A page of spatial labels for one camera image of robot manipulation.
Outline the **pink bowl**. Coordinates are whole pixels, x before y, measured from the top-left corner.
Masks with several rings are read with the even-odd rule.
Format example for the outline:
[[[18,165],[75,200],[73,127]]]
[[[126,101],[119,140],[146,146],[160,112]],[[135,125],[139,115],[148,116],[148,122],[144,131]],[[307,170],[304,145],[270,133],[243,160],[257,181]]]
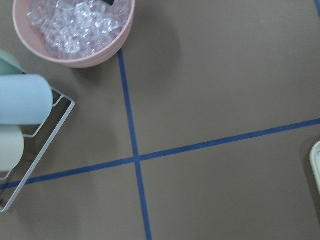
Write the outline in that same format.
[[[129,3],[131,9],[128,20],[115,40],[97,53],[79,59],[62,60],[54,58],[49,54],[45,45],[44,37],[36,31],[27,18],[27,13],[31,10],[30,0],[15,0],[12,7],[12,18],[15,31],[20,41],[34,55],[48,62],[69,68],[85,69],[95,67],[106,62],[117,54],[125,44],[132,29],[136,7],[135,0],[131,0]]]

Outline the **clear crinkled plastic ice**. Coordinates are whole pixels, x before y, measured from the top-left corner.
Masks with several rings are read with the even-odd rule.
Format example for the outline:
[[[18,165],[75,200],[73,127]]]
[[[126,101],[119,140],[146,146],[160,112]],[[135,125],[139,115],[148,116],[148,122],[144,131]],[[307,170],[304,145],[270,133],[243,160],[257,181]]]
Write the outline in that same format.
[[[76,60],[111,44],[130,12],[129,0],[33,0],[26,16],[53,58]]]

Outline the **light blue cup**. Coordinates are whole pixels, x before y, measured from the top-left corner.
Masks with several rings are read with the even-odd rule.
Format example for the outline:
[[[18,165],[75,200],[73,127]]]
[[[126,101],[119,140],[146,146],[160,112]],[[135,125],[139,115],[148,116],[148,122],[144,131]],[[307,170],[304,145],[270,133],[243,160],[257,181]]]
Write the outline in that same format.
[[[0,123],[2,125],[40,125],[53,108],[51,86],[37,74],[0,77]]]

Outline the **pale green cup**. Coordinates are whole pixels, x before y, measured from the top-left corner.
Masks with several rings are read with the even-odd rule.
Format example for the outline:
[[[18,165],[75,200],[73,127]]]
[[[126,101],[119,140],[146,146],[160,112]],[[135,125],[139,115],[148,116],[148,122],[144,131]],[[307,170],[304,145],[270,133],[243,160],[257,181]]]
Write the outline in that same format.
[[[0,126],[0,171],[9,172],[20,162],[24,153],[23,133],[17,125]]]

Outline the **cream bear serving tray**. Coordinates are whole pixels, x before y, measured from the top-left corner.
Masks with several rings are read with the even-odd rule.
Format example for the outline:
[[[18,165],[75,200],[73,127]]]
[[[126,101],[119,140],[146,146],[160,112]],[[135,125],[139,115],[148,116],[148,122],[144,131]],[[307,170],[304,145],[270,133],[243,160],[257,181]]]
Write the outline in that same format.
[[[313,176],[317,185],[318,192],[320,192],[320,142],[313,145],[309,153],[309,161],[311,164]]]

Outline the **mint green cup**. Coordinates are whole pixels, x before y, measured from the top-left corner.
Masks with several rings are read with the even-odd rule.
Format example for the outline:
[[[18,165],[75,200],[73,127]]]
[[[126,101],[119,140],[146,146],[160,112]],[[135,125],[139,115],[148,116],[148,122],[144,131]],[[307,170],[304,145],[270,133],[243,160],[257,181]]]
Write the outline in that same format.
[[[20,62],[9,52],[0,50],[0,75],[18,75],[23,70]]]

